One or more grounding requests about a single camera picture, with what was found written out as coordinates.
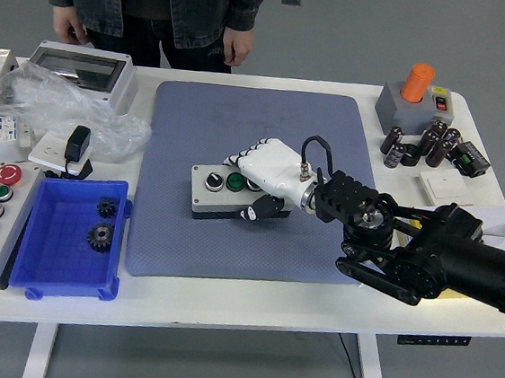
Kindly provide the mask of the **person's left hand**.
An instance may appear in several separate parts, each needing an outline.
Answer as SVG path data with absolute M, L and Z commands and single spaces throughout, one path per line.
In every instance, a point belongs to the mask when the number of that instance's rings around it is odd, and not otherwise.
M 227 66 L 241 66 L 253 50 L 254 31 L 236 31 L 224 29 L 224 57 Z

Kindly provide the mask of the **person's right hand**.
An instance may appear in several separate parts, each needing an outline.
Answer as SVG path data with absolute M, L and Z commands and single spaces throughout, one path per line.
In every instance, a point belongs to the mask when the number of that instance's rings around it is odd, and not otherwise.
M 53 30 L 62 43 L 83 46 L 90 43 L 86 28 L 73 6 L 53 6 Z

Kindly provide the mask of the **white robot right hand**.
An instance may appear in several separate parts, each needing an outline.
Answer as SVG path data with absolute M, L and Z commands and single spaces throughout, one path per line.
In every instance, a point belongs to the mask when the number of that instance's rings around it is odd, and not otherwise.
M 290 203 L 309 214 L 315 212 L 317 175 L 300 154 L 279 139 L 263 138 L 250 149 L 229 155 L 224 164 L 235 166 L 266 193 L 240 212 L 244 220 L 272 217 Z

